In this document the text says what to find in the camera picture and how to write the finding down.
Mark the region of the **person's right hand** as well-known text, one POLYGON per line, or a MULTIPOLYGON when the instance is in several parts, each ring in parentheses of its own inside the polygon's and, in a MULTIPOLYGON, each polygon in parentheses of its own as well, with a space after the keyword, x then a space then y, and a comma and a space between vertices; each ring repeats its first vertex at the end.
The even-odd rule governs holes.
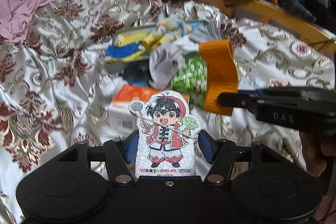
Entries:
POLYGON ((316 142, 311 134, 299 132, 302 144, 302 154, 306 170, 314 177, 319 177, 326 169, 325 157, 335 156, 335 139, 316 142))

